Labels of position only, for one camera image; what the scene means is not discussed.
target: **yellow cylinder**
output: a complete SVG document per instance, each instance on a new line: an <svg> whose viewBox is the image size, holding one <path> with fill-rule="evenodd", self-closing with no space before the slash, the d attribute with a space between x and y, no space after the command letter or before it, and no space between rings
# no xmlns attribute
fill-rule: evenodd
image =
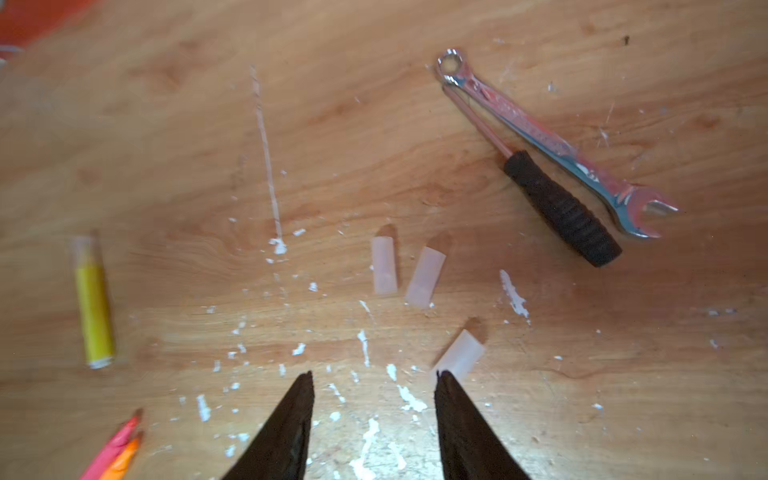
<svg viewBox="0 0 768 480"><path fill-rule="evenodd" d="M93 238L75 238L73 249L85 359L92 369L100 369L114 357L104 269Z"/></svg>

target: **wood grain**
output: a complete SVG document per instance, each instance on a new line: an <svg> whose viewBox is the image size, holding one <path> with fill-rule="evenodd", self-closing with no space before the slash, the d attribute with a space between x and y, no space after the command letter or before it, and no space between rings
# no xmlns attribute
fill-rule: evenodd
<svg viewBox="0 0 768 480"><path fill-rule="evenodd" d="M755 0L95 6L0 71L0 477L77 478L142 407L145 444L126 479L220 478L227 447L244 447L227 436L255 433L311 369L320 424L307 478L354 478L372 417L377 478L441 478L425 371L470 319L488 351L465 387L532 478L767 477L766 21ZM452 46L591 159L675 199L682 214L650 220L664 238L621 236L596 197L533 152L624 254L596 270L567 250L442 94L431 65ZM369 241L387 224L401 295L379 299ZM68 259L71 237L92 230L118 343L97 372ZM438 235L451 248L435 308L414 310L402 294ZM390 363L430 405L418 422Z"/></svg>

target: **white paint splatter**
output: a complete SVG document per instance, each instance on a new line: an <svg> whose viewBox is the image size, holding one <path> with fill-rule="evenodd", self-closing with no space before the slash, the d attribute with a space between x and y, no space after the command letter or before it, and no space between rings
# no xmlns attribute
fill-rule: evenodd
<svg viewBox="0 0 768 480"><path fill-rule="evenodd" d="M337 389L337 388L336 388L336 384L335 384L335 383L331 383L331 384L329 384L329 385L328 385L328 388L329 388L329 389L331 389L331 390L333 390L333 395L335 395L335 396L339 397L339 401L340 401L341 403L346 403L346 399L345 399L344 397L342 397L342 396L341 396L341 393L339 393L339 389Z"/></svg>
<svg viewBox="0 0 768 480"><path fill-rule="evenodd" d="M397 367L390 363L386 366L386 373L393 382L397 382Z"/></svg>
<svg viewBox="0 0 768 480"><path fill-rule="evenodd" d="M374 419L368 419L368 432L362 435L365 444L362 446L360 458L352 460L349 463L349 466L353 468L358 480L373 480L376 478L376 474L364 467L363 463L365 463L368 451L371 449L371 445L373 445L373 442L376 440L376 434L379 432L381 432L379 423Z"/></svg>
<svg viewBox="0 0 768 480"><path fill-rule="evenodd" d="M400 407L403 410L410 410L413 409L416 412L423 412L427 408L427 404L422 402L421 400L418 400L411 392L408 391L407 386L397 386L397 389L400 391L400 398L403 399L403 401L407 402L408 405Z"/></svg>
<svg viewBox="0 0 768 480"><path fill-rule="evenodd" d="M197 396L197 411L200 413L200 420L203 422L210 420L210 409L205 403L205 395Z"/></svg>
<svg viewBox="0 0 768 480"><path fill-rule="evenodd" d="M275 195L275 183L272 178L272 160L270 158L270 145L266 140L266 128L264 127L264 112L261 108L261 84L256 78L256 67L250 66L250 79L253 83L253 97L256 100L256 120L261 132L261 145L264 150L264 166L266 167L266 182L270 189L270 199L272 200L272 216L275 218L275 231L277 238L270 240L270 245L275 246L275 255L283 255L288 249L283 242L283 228L280 226L280 209L277 206L277 195Z"/></svg>
<svg viewBox="0 0 768 480"><path fill-rule="evenodd" d="M365 358L364 363L366 365L366 368L370 368L371 360L370 358L368 358L368 339L366 338L366 331L360 330L360 333L357 334L357 338L359 338L360 342L362 343L362 354L363 354L363 357Z"/></svg>
<svg viewBox="0 0 768 480"><path fill-rule="evenodd" d="M406 467L406 460L400 455L400 450L397 448L397 445L395 445L394 442L390 442L387 447L392 450L392 453L395 454L395 458L397 458L397 469L403 470Z"/></svg>
<svg viewBox="0 0 768 480"><path fill-rule="evenodd" d="M509 273L504 270L499 270L499 275L502 278L502 287L509 297L509 304L512 305L512 309L518 315L523 315L525 318L528 318L528 311L523 306L525 299L518 295L518 291L515 289L515 286L512 285L512 280L509 278Z"/></svg>
<svg viewBox="0 0 768 480"><path fill-rule="evenodd" d="M270 245L275 246L275 255L284 255L285 252L288 251L288 247L286 247L285 242L283 242L283 238L273 238L270 240Z"/></svg>

